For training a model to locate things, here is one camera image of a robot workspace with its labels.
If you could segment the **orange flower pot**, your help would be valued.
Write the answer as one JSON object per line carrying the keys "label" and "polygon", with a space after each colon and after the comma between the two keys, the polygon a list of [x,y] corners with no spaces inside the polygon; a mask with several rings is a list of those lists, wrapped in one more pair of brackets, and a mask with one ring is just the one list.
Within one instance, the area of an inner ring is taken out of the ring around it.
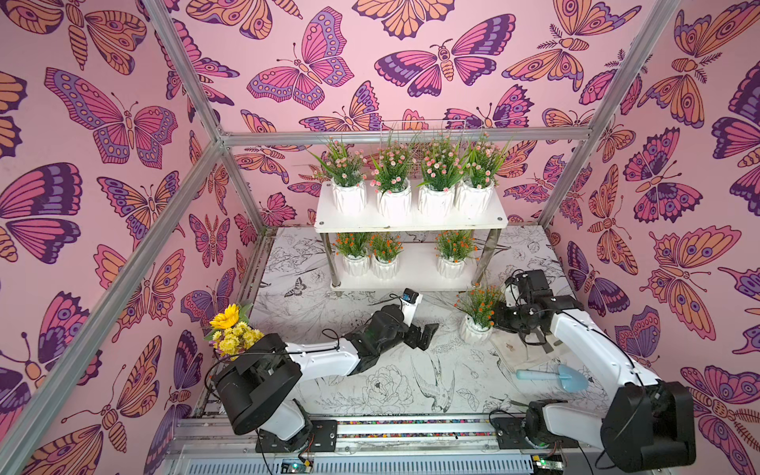
{"label": "orange flower pot", "polygon": [[463,292],[454,304],[463,314],[459,325],[461,340],[469,346],[487,342],[495,328],[496,307],[503,302],[504,291],[500,286],[478,286]]}
{"label": "orange flower pot", "polygon": [[381,280],[390,280],[395,277],[399,270],[399,256],[403,251],[401,238],[390,233],[373,234],[369,248],[375,276]]}
{"label": "orange flower pot", "polygon": [[435,249],[437,271],[446,279],[457,279],[461,276],[467,259],[478,251],[473,231],[466,230],[442,231],[435,240]]}
{"label": "orange flower pot", "polygon": [[360,277],[370,269],[369,243],[371,233],[337,233],[336,254],[349,276]]}

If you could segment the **pink flower pot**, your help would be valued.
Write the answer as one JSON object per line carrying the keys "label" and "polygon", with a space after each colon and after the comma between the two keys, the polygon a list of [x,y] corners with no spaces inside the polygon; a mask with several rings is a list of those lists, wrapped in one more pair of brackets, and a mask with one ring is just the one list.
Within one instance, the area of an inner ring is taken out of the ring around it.
{"label": "pink flower pot", "polygon": [[440,221],[453,208],[455,188],[465,174],[467,158],[461,142],[451,137],[439,137],[422,145],[418,208],[426,219]]}
{"label": "pink flower pot", "polygon": [[416,165],[414,147],[389,138],[371,162],[370,184],[376,191],[380,214],[391,222],[405,220],[412,209],[410,174]]}
{"label": "pink flower pot", "polygon": [[321,155],[313,154],[332,183],[332,199],[344,215],[358,215],[366,207],[365,160],[345,142],[330,141]]}
{"label": "pink flower pot", "polygon": [[465,150],[463,178],[457,188],[455,207],[468,218],[481,216],[487,209],[497,184],[497,172],[506,154],[486,135],[471,142]]}

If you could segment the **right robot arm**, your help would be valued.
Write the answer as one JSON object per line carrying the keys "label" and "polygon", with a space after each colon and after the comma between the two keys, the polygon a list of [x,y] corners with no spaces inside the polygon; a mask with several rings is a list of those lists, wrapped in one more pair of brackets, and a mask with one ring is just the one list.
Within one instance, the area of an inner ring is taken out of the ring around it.
{"label": "right robot arm", "polygon": [[517,270],[504,283],[495,327],[525,338],[555,336],[591,372],[609,401],[588,411],[560,399],[532,401],[520,419],[532,447],[573,439],[601,449],[625,473],[688,466],[697,458],[694,401],[686,387],[664,381],[611,340],[570,296],[556,296],[543,271]]}

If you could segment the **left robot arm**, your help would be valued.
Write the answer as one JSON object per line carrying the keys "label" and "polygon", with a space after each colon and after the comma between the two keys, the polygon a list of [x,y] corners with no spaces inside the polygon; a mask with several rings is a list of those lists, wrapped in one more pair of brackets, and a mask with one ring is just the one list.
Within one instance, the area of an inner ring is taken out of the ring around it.
{"label": "left robot arm", "polygon": [[406,304],[384,306],[359,330],[324,344],[264,336],[212,378],[233,433],[255,433],[263,449],[273,441],[284,452],[317,441],[320,430],[291,393],[303,381],[366,372],[399,344],[427,350],[439,325],[420,328],[410,312]]}

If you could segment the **white two-tier rack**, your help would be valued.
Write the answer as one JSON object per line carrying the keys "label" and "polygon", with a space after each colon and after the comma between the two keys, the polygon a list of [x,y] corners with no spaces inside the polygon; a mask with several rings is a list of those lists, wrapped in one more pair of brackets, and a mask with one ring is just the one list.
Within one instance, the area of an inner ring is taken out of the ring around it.
{"label": "white two-tier rack", "polygon": [[[494,255],[496,244],[502,231],[508,226],[508,219],[499,199],[492,198],[486,210],[479,216],[469,218],[457,209],[446,217],[435,221],[425,217],[418,209],[418,194],[413,194],[410,214],[392,221],[383,217],[377,208],[376,194],[366,192],[367,204],[360,214],[346,215],[334,203],[333,185],[326,182],[319,198],[315,231],[323,241],[331,272],[332,290],[350,291],[398,291],[407,287],[422,292],[462,291],[481,281]],[[445,230],[482,231],[487,230],[486,243],[478,258],[465,262],[463,273],[456,278],[446,278],[437,271],[435,241],[406,243],[399,257],[397,275],[382,279],[367,271],[361,276],[351,276],[331,247],[331,239],[338,233],[401,233],[416,234]]]}

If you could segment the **light blue scoop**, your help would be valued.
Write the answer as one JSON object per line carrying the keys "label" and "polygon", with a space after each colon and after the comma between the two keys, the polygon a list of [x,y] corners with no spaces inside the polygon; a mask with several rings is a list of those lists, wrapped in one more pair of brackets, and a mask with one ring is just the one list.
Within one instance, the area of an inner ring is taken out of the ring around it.
{"label": "light blue scoop", "polygon": [[564,364],[559,364],[554,372],[520,369],[516,376],[518,380],[553,381],[568,393],[583,392],[589,387],[589,381],[584,374]]}

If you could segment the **yellow flower bouquet vase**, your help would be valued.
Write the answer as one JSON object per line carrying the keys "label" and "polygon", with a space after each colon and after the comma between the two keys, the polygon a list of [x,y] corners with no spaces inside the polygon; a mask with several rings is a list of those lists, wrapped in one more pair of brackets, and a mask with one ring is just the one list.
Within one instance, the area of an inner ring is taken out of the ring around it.
{"label": "yellow flower bouquet vase", "polygon": [[252,310],[251,304],[231,304],[210,321],[210,332],[205,340],[219,356],[235,359],[264,337],[261,330],[251,325]]}

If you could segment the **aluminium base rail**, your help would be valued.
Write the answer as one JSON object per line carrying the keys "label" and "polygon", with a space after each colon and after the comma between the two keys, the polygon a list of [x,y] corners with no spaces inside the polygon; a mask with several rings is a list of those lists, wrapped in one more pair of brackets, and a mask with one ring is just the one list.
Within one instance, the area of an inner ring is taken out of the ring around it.
{"label": "aluminium base rail", "polygon": [[307,445],[285,453],[234,435],[221,417],[179,424],[160,474],[613,474],[600,451],[564,439],[534,448],[518,415],[318,417]]}

